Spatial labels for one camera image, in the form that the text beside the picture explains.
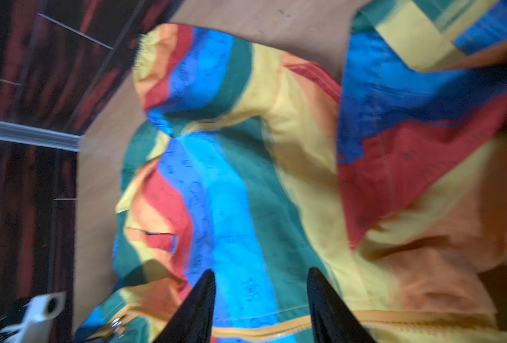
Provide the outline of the rainbow striped zip jacket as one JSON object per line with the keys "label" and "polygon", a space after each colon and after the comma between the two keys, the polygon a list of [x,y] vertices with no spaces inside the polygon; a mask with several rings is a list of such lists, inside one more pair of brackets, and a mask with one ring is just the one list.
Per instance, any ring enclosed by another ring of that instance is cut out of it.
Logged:
{"label": "rainbow striped zip jacket", "polygon": [[507,342],[507,1],[372,1],[341,82],[183,24],[132,75],[119,281],[76,342],[154,342],[206,270],[210,342],[314,342],[312,267],[376,342]]}

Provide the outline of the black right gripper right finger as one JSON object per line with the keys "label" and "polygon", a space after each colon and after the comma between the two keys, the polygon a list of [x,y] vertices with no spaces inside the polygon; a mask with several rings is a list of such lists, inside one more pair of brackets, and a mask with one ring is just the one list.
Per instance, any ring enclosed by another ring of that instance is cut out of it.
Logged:
{"label": "black right gripper right finger", "polygon": [[308,272],[307,293],[315,343],[376,342],[316,267]]}

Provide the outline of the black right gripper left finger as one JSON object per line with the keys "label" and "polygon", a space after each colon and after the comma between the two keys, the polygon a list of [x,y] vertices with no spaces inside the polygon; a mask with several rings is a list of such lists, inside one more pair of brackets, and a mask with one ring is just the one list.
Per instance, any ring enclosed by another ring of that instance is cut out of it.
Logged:
{"label": "black right gripper left finger", "polygon": [[207,343],[211,341],[216,301],[216,277],[206,270],[183,300],[155,343]]}

